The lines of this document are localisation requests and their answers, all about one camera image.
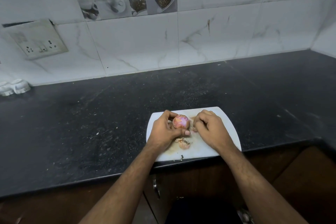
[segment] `countertop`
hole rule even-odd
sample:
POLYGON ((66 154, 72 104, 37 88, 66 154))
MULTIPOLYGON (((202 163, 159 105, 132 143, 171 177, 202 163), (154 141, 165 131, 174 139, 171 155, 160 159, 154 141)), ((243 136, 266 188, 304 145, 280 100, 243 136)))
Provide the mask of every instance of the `countertop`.
MULTIPOLYGON (((218 106, 242 151, 336 146, 336 59, 310 50, 33 87, 0 98, 0 197, 122 173, 153 112, 218 106)), ((153 172, 191 160, 159 162, 153 172)))

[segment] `person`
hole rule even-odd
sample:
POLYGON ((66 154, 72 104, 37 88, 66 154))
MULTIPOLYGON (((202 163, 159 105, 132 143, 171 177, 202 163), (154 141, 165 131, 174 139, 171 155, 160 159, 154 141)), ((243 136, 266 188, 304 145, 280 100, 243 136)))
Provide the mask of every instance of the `person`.
MULTIPOLYGON (((189 130, 174 129, 168 122, 176 115, 166 110, 154 122, 143 150, 80 224, 132 223, 156 158, 176 137, 190 135, 189 130)), ((229 166, 255 223, 307 223, 237 149, 220 117, 203 110, 195 117, 193 126, 229 166)))

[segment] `cutting board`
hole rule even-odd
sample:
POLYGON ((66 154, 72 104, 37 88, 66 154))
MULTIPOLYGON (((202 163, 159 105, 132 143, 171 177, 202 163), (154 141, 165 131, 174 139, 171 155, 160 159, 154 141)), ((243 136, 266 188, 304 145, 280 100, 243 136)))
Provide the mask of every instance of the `cutting board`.
MULTIPOLYGON (((187 116, 191 121, 190 127, 192 127, 195 116, 204 109, 208 111, 213 111, 217 116, 221 117, 225 125, 225 128, 227 129, 227 131, 229 132, 229 135, 231 136, 233 140, 233 143, 241 151, 242 148, 240 146, 238 134, 233 124, 230 121, 229 117, 219 107, 177 110, 173 112, 187 116)), ((154 121, 157 120, 162 114, 163 112, 152 113, 149 119, 149 122, 148 122, 148 126, 147 126, 146 141, 148 141, 149 135, 151 134, 154 121)), ((219 155, 215 150, 213 150, 210 146, 208 146, 203 141, 199 133, 194 132, 194 131, 190 131, 190 132, 191 132, 191 135, 189 137, 185 137, 185 139, 191 143, 189 149, 183 150, 179 147, 179 143, 175 143, 173 141, 170 147, 164 153, 162 153, 156 159, 156 161, 167 161, 167 160, 188 159, 188 158, 203 158, 203 157, 211 157, 211 156, 219 155)))

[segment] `backsplash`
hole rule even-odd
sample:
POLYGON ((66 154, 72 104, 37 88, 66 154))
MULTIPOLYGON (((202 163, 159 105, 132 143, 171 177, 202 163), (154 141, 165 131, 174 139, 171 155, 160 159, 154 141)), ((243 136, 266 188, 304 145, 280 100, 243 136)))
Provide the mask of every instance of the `backsplash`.
POLYGON ((26 60, 2 30, 0 81, 32 85, 311 47, 323 53, 334 42, 335 0, 0 1, 1 24, 49 18, 69 50, 26 60))

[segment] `switch plate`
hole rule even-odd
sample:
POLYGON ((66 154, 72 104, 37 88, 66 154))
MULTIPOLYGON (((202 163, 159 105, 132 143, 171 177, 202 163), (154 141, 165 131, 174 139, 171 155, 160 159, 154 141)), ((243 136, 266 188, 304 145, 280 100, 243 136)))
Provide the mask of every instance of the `switch plate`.
POLYGON ((23 50, 25 58, 29 60, 68 52, 48 19, 12 26, 6 28, 6 32, 23 50))

